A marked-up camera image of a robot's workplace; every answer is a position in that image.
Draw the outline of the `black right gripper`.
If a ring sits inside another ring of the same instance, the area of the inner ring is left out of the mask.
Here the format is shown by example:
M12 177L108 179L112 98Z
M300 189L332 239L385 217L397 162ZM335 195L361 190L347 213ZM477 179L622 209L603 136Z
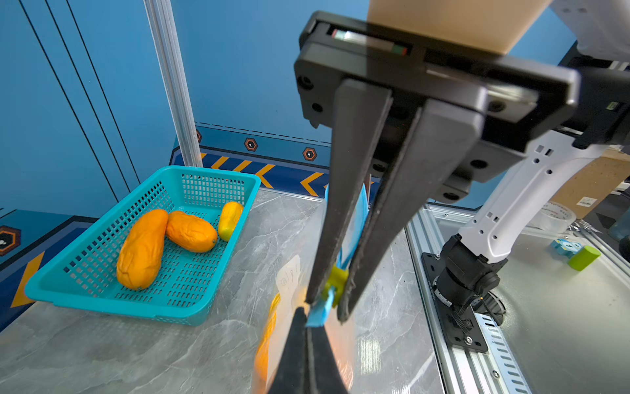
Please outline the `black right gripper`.
M579 74L317 11L300 34L304 117L332 131L326 216L306 302L336 264L368 174L384 177L337 307L349 320L382 258L428 199L452 204L569 119Z

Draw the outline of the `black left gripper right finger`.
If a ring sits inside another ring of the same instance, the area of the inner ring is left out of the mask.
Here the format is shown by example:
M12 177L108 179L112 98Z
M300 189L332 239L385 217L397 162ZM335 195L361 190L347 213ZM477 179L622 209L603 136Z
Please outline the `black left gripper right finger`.
M346 394L348 392L329 343L326 329L308 329L308 392Z

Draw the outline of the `small yellow mango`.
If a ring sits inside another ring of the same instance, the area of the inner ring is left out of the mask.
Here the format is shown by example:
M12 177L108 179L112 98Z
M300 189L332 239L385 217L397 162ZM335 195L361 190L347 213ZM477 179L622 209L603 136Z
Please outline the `small yellow mango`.
M235 201L228 202L223 206L219 223L218 236L223 241L229 241L240 221L244 207Z

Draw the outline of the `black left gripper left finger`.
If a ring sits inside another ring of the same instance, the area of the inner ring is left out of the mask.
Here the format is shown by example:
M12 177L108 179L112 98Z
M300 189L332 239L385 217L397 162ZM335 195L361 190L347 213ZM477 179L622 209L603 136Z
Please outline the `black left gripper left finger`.
M295 311L285 347L268 394L302 394L306 392L307 316L305 309Z

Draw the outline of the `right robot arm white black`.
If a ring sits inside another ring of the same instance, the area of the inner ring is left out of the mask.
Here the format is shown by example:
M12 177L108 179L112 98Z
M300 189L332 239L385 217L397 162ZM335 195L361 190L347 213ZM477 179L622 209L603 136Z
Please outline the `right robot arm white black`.
M316 11L295 77L331 128L327 212L305 296L346 321L394 237L430 199L502 175L452 248L436 295L456 313L495 287L523 228L586 164L629 141L623 73L584 106L589 70L510 57L550 8L598 60L629 59L626 1L373 1L366 21Z

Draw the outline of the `orange mango small wrinkled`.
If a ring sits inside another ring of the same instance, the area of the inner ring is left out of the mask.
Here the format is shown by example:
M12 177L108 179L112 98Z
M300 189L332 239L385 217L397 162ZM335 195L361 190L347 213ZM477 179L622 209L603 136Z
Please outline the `orange mango small wrinkled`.
M218 243L218 233L209 222L182 211L168 215L166 235L170 241L193 253L206 253Z

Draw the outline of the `orange mango top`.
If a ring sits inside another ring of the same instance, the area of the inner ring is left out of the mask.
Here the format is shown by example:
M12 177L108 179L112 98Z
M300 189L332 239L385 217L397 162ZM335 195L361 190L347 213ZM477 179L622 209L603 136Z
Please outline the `orange mango top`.
M133 291L144 290L155 281L162 264L168 212L144 214L131 228L116 264L116 278Z

